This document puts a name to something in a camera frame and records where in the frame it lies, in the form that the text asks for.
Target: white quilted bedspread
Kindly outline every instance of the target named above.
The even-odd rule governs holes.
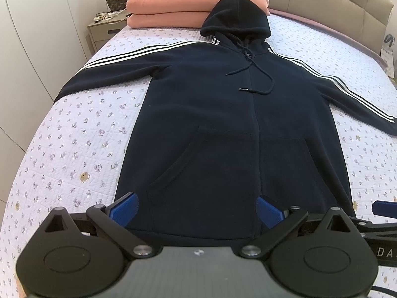
[[[346,84],[390,115],[397,116],[397,91],[374,59],[303,24],[269,17],[275,51],[302,59],[324,75]],[[93,58],[204,39],[193,29],[129,29],[119,32]],[[37,130],[17,172],[1,226],[0,298],[18,297],[15,262],[53,207],[83,212],[110,204],[116,192],[125,149],[150,77],[79,92],[59,100]],[[357,216],[375,223],[372,202],[397,201],[397,142],[371,126],[332,108],[349,172]],[[381,267],[376,284],[397,290],[394,268]],[[373,293],[373,297],[387,296]]]

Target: drawstring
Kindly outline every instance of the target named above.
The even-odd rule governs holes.
[[[258,90],[250,90],[247,88],[240,88],[240,90],[249,92],[249,93],[257,93],[257,94],[262,94],[262,95],[268,95],[271,93],[271,91],[273,90],[274,87],[274,79],[273,77],[268,74],[264,69],[262,69],[257,62],[255,61],[255,55],[253,53],[253,51],[248,47],[249,45],[249,36],[246,36],[244,39],[244,43],[242,43],[241,39],[239,39],[238,37],[236,37],[235,35],[228,33],[226,34],[227,36],[229,36],[230,39],[234,40],[236,42],[236,45],[243,50],[243,55],[245,57],[245,59],[247,61],[249,61],[249,64],[247,66],[244,66],[240,69],[237,69],[235,71],[231,71],[229,73],[226,74],[226,76],[228,75],[234,75],[237,74],[239,72],[245,71],[246,69],[248,69],[251,65],[254,65],[257,69],[259,69],[260,72],[262,72],[263,74],[265,74],[269,79],[270,79],[270,87],[267,91],[258,91]]]

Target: black hoodie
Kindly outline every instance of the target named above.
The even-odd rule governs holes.
[[[395,119],[340,78],[275,53],[267,17],[250,0],[219,1],[201,34],[215,38],[93,61],[57,97],[153,77],[116,192],[138,195],[129,229],[165,245],[243,243],[261,233],[260,195],[354,216],[329,105],[393,135]]]

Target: hoodie sleeve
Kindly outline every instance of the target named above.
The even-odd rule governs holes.
[[[297,65],[300,66],[303,76],[316,86],[326,101],[366,124],[397,135],[396,118],[354,93],[339,77],[321,75],[303,62]]]
[[[200,42],[202,41],[180,41],[170,45],[152,45],[92,61],[79,69],[64,85],[55,102],[82,90],[120,84],[146,75],[155,76],[183,57],[183,46]]]

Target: kangaroo pocket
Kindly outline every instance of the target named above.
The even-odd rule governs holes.
[[[200,127],[147,189],[153,230],[193,238],[251,236],[255,218],[251,135]]]
[[[310,213],[324,213],[336,205],[305,139],[266,137],[262,149],[266,196],[283,206],[298,205]]]

